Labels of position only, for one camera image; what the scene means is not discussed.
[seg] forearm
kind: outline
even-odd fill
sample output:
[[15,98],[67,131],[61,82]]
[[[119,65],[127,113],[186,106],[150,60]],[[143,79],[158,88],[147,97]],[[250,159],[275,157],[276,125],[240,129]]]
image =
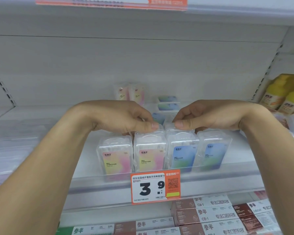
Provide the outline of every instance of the forearm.
[[0,234],[55,234],[89,132],[69,110],[0,186]]
[[294,138],[263,107],[241,121],[284,234],[294,234]]

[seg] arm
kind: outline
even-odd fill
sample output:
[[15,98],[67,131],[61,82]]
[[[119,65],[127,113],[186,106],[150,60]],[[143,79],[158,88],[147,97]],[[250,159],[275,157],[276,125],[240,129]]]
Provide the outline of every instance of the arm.
[[126,133],[152,132],[157,128],[151,114],[135,102],[92,101],[69,109],[0,186],[0,234],[55,234],[91,130]]
[[294,234],[294,138],[266,108],[241,101],[196,101],[181,109],[175,125],[243,130],[280,228]]

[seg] person's left hand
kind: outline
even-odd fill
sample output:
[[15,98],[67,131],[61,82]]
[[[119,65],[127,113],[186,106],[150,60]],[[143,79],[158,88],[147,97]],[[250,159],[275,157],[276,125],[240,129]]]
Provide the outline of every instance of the person's left hand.
[[82,112],[93,131],[149,133],[159,128],[150,112],[134,101],[87,101],[73,106],[71,110]]

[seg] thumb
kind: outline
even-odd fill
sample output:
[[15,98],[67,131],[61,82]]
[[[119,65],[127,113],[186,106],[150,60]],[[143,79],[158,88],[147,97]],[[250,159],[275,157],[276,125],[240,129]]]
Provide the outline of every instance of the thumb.
[[148,122],[133,119],[132,125],[129,131],[138,131],[140,133],[151,133],[159,128],[159,124],[154,121]]
[[192,130],[199,127],[209,127],[210,122],[208,115],[204,114],[192,119],[177,120],[174,125],[177,129]]

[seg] qr code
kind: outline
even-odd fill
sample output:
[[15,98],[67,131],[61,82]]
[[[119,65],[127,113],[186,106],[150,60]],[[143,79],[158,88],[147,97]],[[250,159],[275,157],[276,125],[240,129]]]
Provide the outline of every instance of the qr code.
[[174,189],[179,187],[179,178],[168,179],[169,189]]

